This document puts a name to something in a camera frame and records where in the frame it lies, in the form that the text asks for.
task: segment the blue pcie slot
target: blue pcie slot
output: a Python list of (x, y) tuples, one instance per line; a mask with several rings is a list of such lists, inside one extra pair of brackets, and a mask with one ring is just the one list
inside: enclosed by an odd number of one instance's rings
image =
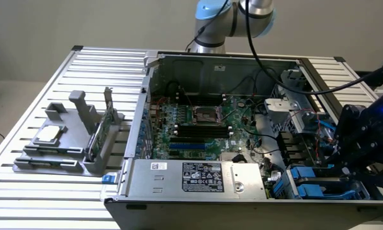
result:
[(206, 145), (205, 144), (190, 144), (190, 143), (177, 143), (169, 145), (170, 149), (178, 149), (178, 150), (205, 150)]

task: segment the motherboard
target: motherboard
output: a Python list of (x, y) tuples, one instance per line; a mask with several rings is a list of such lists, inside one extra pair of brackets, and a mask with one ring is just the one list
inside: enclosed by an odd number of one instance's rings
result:
[(155, 114), (155, 159), (221, 160), (221, 154), (260, 147), (256, 104), (236, 96), (217, 105), (160, 99)]

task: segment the white wall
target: white wall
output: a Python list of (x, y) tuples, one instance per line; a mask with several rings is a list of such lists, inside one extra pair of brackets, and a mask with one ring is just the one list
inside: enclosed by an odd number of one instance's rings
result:
[[(260, 53), (344, 56), (355, 69), (383, 60), (383, 0), (276, 0)], [(73, 45), (184, 49), (197, 0), (0, 0), (0, 79), (47, 81)], [(249, 52), (229, 38), (230, 52)]]

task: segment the floor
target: floor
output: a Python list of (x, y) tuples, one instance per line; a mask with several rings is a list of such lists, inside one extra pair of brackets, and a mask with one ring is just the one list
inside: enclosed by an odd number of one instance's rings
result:
[(45, 82), (0, 80), (0, 133), (5, 136), (41, 91)]

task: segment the power supply label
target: power supply label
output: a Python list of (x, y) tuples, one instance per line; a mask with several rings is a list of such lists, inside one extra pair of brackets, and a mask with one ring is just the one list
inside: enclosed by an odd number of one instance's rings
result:
[(181, 188), (185, 192), (224, 193), (222, 164), (184, 163)]

